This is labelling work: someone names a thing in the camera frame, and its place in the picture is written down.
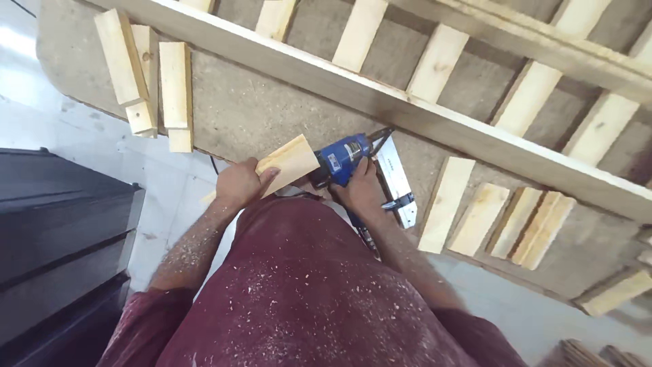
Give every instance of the hand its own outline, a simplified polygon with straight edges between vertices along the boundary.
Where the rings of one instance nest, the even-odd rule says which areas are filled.
[[[363,157],[346,187],[332,184],[331,189],[342,204],[365,223],[385,217],[385,195],[376,177],[376,165]]]
[[[224,200],[238,210],[260,199],[281,170],[269,167],[258,176],[257,164],[258,160],[251,157],[220,172],[215,185],[216,199]]]

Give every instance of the lumber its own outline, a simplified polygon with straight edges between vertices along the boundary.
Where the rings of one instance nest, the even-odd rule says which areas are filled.
[[[156,139],[158,137],[158,35],[152,27],[147,25],[133,24],[131,30],[134,34],[140,66],[145,77],[147,94],[150,96],[148,102],[152,121],[151,128],[148,131],[136,133],[136,135]],[[129,109],[130,107],[126,108],[128,117],[130,114],[134,114]],[[129,124],[132,124],[132,120],[129,118],[128,120]]]
[[[447,157],[444,161],[424,216],[419,250],[441,253],[474,165],[472,159]]]
[[[297,0],[264,0],[256,23],[256,33],[283,42],[296,2]]]
[[[490,183],[481,184],[457,224],[448,249],[472,257],[482,245],[482,240],[494,224],[508,196],[509,190],[504,187]]]
[[[437,103],[468,40],[466,33],[438,24],[407,85],[407,93]]]
[[[333,56],[335,65],[353,72],[362,69],[386,9],[387,0],[355,1]]]
[[[126,14],[117,9],[97,14],[95,26],[118,104],[128,107],[146,101],[147,85]]]
[[[652,277],[649,272],[631,268],[585,292],[574,302],[588,315],[599,317],[650,289],[652,289]]]
[[[215,0],[179,0],[181,4],[188,5],[202,12],[213,12]]]
[[[442,1],[450,3],[461,0]],[[491,2],[474,1],[483,3],[487,7],[499,7]],[[578,200],[640,223],[652,223],[652,191],[642,186],[595,167],[589,167],[575,159],[517,138],[505,131],[494,129],[481,121],[448,108],[420,99],[410,99],[405,91],[349,72],[319,57],[297,50],[287,44],[267,39],[216,16],[197,12],[175,1],[90,0],[90,2],[104,8],[128,9],[134,19],[151,25],[171,37],[191,42],[199,48],[331,99],[336,103],[372,116],[378,121],[407,129],[471,157],[480,157],[484,162],[565,192]],[[451,11],[446,11],[446,8],[442,7],[443,3],[440,2],[424,3],[422,0],[411,0],[408,3],[418,5],[427,3],[435,9],[442,10],[443,13],[440,14],[442,16],[451,14]],[[406,3],[394,0],[393,4],[404,7]],[[423,16],[433,18],[431,17],[432,8],[420,8],[419,10],[423,11]],[[524,26],[519,24],[519,22],[523,23],[524,18],[527,19],[525,23],[536,23],[535,20],[522,14],[512,14],[513,17],[510,14],[503,14],[505,18],[500,21],[502,26],[509,25],[507,27],[509,29],[513,30],[513,27],[524,29]],[[540,22],[537,24],[549,27]],[[477,32],[471,27],[464,31],[472,37],[476,37],[474,34]],[[510,36],[508,38],[512,41],[511,43],[519,43],[519,39],[527,39],[531,36],[531,32],[533,30],[523,30],[519,32],[519,37]],[[622,87],[616,88],[612,85],[614,89],[620,89],[622,92],[626,89],[625,87],[639,86],[640,88],[635,89],[641,92],[646,91],[638,95],[639,99],[643,95],[652,98],[652,88],[648,88],[652,84],[647,85],[649,80],[646,74],[647,69],[638,67],[638,64],[632,63],[632,60],[623,55],[615,56],[615,52],[607,48],[600,48],[590,42],[569,41],[570,44],[564,46],[560,43],[561,39],[565,39],[564,35],[552,32],[554,37],[546,36],[546,32],[543,29],[542,33],[537,33],[537,39],[543,45],[537,49],[546,51],[542,55],[547,53],[563,55],[562,59],[566,60],[568,65],[577,67],[573,68],[574,70],[590,71],[586,74],[588,78],[584,78],[584,80],[596,80],[608,74],[611,81],[618,81],[617,84]],[[558,39],[559,42],[552,42],[552,39]],[[579,51],[577,51],[579,46],[583,50],[581,57],[578,56]],[[565,50],[570,48],[574,48],[576,51],[573,51],[572,54],[565,53]],[[596,69],[595,65],[598,60],[600,68]],[[611,88],[605,83],[602,83],[602,86]]]
[[[652,22],[638,37],[629,55],[652,65]],[[604,90],[562,152],[587,165],[597,166],[639,106],[638,102]]]
[[[192,72],[185,42],[159,44],[163,125],[192,130]]]
[[[512,261],[524,268],[536,269],[575,204],[575,199],[561,193],[546,193],[532,222],[527,226],[523,239],[518,243]]]
[[[519,187],[505,209],[486,251],[494,257],[506,259],[521,232],[531,218],[543,192],[532,187]]]
[[[611,0],[564,0],[551,25],[584,39],[595,27]],[[491,124],[516,136],[524,136],[557,85],[562,72],[529,60],[498,108]]]
[[[274,178],[262,197],[266,197],[316,170],[319,168],[319,162],[306,137],[301,134],[258,161],[256,174],[261,175],[269,167],[279,168],[281,172]],[[215,199],[215,195],[216,193],[213,191],[203,197],[201,201],[210,202]]]
[[[534,59],[574,79],[642,104],[652,102],[652,70],[645,65],[494,1],[392,0],[392,5]]]

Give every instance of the hairy arm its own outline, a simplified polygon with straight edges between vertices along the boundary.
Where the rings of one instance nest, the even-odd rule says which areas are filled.
[[[260,199],[280,172],[278,168],[268,168],[259,177],[257,163],[255,158],[249,158],[220,173],[215,200],[170,249],[156,269],[149,288],[199,290],[226,227],[241,209]]]
[[[367,226],[383,262],[402,273],[431,308],[466,310],[450,284],[432,268],[425,254],[410,242],[392,213],[381,208],[385,197],[373,162],[363,158],[347,187],[332,185],[331,188]]]

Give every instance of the white floor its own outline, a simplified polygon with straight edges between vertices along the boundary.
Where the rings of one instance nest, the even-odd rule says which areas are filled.
[[[39,0],[18,0],[38,15]],[[34,55],[37,21],[9,0],[0,0],[0,147],[51,152],[85,167],[138,182],[146,188],[138,236],[128,272],[142,290],[167,250],[205,209],[213,190],[208,156],[172,154],[168,140],[133,137],[128,125],[71,101],[43,75]],[[225,256],[224,250],[219,256]],[[577,338],[597,351],[614,344],[652,362],[652,315],[627,304],[594,319],[480,268],[448,257],[433,265],[456,287],[470,310],[495,323],[530,365],[560,340]],[[616,320],[632,320],[628,326]]]

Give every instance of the wooden board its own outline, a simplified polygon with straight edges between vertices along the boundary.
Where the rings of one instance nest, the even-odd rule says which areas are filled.
[[[95,16],[104,57],[118,104],[127,107],[148,99],[129,19],[116,9]]]
[[[333,63],[359,72],[387,9],[387,0],[356,0]]]
[[[392,5],[633,101],[652,101],[652,70],[640,62],[491,0],[392,0]]]
[[[487,244],[491,256],[506,259],[527,222],[532,217],[543,192],[531,187],[519,187],[505,209],[498,227]]]
[[[256,33],[283,42],[297,0],[265,0],[260,10]]]
[[[480,185],[457,224],[448,249],[472,257],[480,248],[508,196],[509,190],[504,187],[490,183]]]
[[[463,153],[482,157],[490,164],[564,191],[579,200],[640,222],[652,223],[652,192],[644,187],[587,167],[577,160],[512,136],[448,108],[409,99],[403,91],[348,72],[287,44],[266,39],[253,31],[173,1],[91,0],[91,2],[102,7],[128,8],[131,16],[173,37],[186,39],[198,47]],[[425,14],[429,14],[428,9],[424,11]],[[468,29],[467,33],[472,35],[471,29]],[[586,44],[591,45],[591,47],[587,46],[588,49],[594,46],[590,42]],[[608,50],[595,47],[600,52],[605,51],[609,54]],[[556,44],[552,53],[559,54],[558,49],[560,45]],[[582,65],[585,62],[588,65],[598,60],[598,57],[590,52],[583,52],[582,55]],[[600,65],[607,64],[610,65],[607,68],[609,71],[627,69],[634,73],[630,67],[630,60],[624,56],[615,63],[613,60],[608,63],[602,55]],[[635,84],[645,80],[638,72],[635,74],[637,75],[634,78]],[[621,82],[627,79],[620,72],[618,75],[623,76],[617,78]]]
[[[134,42],[140,59],[140,66],[147,85],[147,94],[152,111],[153,128],[150,131],[137,133],[143,138],[158,137],[158,35],[148,25],[132,24]]]
[[[552,21],[558,30],[584,39],[595,27],[611,0],[565,0]],[[530,60],[510,88],[491,124],[516,136],[524,136],[534,122],[561,71]]]
[[[628,269],[578,297],[575,303],[587,314],[599,317],[652,289],[652,277],[647,270]]]
[[[466,33],[444,24],[437,25],[412,74],[407,93],[437,103],[468,40]]]
[[[419,250],[441,253],[474,165],[472,159],[448,157],[444,161],[424,216]]]

